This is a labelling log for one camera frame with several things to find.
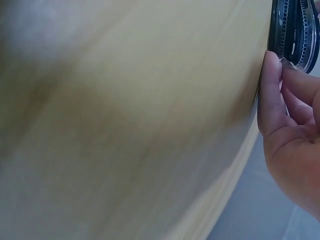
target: curved wooden edge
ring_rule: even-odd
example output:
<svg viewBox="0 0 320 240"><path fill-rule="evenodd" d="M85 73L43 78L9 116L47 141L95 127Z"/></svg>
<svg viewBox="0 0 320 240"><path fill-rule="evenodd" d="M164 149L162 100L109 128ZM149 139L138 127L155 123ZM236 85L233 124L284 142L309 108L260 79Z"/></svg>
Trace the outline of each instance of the curved wooden edge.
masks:
<svg viewBox="0 0 320 240"><path fill-rule="evenodd" d="M258 137L257 113L231 166L192 206L183 221L165 239L206 240L226 207Z"/></svg>
<svg viewBox="0 0 320 240"><path fill-rule="evenodd" d="M221 216L223 210L225 209L245 169L245 166L248 162L248 159L251 155L251 152L257 140L258 134L259 134L259 129L257 125L257 113L256 113L253 123L250 127L250 130L246 135L239 152L234 158L232 165L223 176L224 187L221 187L218 193L220 194L220 198L218 199L218 204L209 206L207 214L203 218L203 221L198 228L198 232L200 235L196 239L199 239L199 240L207 239L213 227L217 223L219 217Z"/></svg>

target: finger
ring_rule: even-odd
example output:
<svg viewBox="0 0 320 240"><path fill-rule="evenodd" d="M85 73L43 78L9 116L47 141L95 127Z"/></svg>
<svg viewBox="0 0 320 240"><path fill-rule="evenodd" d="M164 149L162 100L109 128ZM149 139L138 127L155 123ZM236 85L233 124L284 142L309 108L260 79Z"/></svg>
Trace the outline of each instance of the finger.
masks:
<svg viewBox="0 0 320 240"><path fill-rule="evenodd" d="M320 78L308 75L292 67L284 66L282 80L287 89L298 99L312 107L314 98L320 92Z"/></svg>
<svg viewBox="0 0 320 240"><path fill-rule="evenodd" d="M267 51L264 56L258 105L258 125L266 138L286 126L286 114L279 88L282 65L278 56Z"/></svg>
<svg viewBox="0 0 320 240"><path fill-rule="evenodd" d="M320 13L320 1L317 1L316 3L315 3L315 8L316 8L316 10L317 10L317 12L318 12L318 14Z"/></svg>
<svg viewBox="0 0 320 240"><path fill-rule="evenodd" d="M305 125L311 119L314 120L312 107L299 100L285 85L282 87L281 92L290 117L293 118L298 125Z"/></svg>

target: hand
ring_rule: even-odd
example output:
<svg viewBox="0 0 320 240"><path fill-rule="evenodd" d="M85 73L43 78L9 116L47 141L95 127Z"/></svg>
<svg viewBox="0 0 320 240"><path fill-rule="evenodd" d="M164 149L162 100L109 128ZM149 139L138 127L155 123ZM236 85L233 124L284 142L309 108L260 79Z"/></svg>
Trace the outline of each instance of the hand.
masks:
<svg viewBox="0 0 320 240"><path fill-rule="evenodd" d="M293 202L320 221L320 78L282 66L268 51L258 126L270 174Z"/></svg>

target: wooden surface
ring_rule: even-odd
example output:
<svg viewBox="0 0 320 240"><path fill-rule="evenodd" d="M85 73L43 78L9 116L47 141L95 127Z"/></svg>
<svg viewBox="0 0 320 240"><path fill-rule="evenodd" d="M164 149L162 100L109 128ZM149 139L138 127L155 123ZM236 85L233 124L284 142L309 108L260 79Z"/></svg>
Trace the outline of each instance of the wooden surface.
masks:
<svg viewBox="0 0 320 240"><path fill-rule="evenodd" d="M2 1L0 239L205 239L257 135L270 12Z"/></svg>

